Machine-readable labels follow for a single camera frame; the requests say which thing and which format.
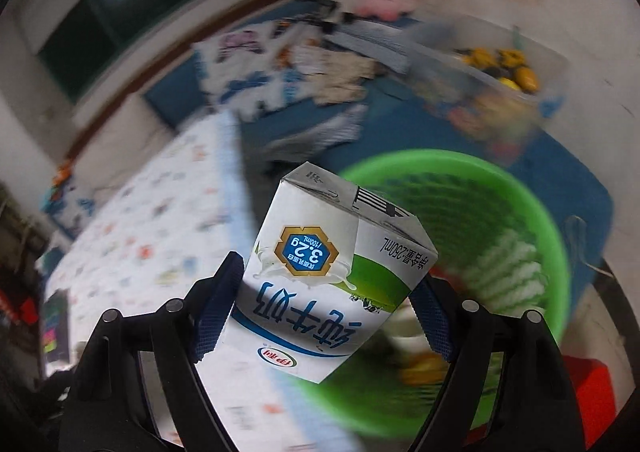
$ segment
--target transparent storage box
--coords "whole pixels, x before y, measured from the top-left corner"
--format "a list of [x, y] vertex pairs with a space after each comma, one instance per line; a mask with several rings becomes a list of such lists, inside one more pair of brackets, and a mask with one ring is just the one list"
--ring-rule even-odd
[[507, 166], [562, 105], [568, 61], [519, 35], [519, 47], [540, 84], [535, 95], [511, 89], [465, 64], [456, 50], [511, 49], [513, 31], [472, 16], [430, 18], [407, 28], [402, 42], [410, 61], [406, 83], [432, 114], [448, 119], [482, 143], [487, 159]]

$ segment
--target hexagonal badge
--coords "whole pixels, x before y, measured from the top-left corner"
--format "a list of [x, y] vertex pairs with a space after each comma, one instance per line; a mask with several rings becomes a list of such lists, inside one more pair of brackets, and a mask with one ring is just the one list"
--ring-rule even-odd
[[320, 226], [286, 226], [275, 253], [295, 276], [326, 275], [338, 256]]

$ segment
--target gray cloth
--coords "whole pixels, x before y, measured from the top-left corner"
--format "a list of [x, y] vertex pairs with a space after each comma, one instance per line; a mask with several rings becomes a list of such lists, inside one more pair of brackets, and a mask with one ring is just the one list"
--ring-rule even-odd
[[356, 104], [333, 118], [307, 130], [271, 142], [264, 148], [266, 161], [302, 163], [339, 143], [355, 142], [360, 137], [365, 104]]

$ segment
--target pink plush toy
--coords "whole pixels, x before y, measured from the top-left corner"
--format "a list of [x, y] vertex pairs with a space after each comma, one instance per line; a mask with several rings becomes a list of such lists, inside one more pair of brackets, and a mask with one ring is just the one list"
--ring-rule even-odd
[[354, 0], [354, 4], [356, 15], [376, 16], [387, 22], [398, 20], [402, 13], [415, 10], [414, 0]]

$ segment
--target cardboard box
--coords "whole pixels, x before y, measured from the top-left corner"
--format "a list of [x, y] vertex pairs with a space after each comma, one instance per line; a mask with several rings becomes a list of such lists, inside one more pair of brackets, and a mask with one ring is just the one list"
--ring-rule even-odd
[[321, 382], [359, 348], [438, 258], [411, 213], [304, 163], [281, 181], [223, 340]]

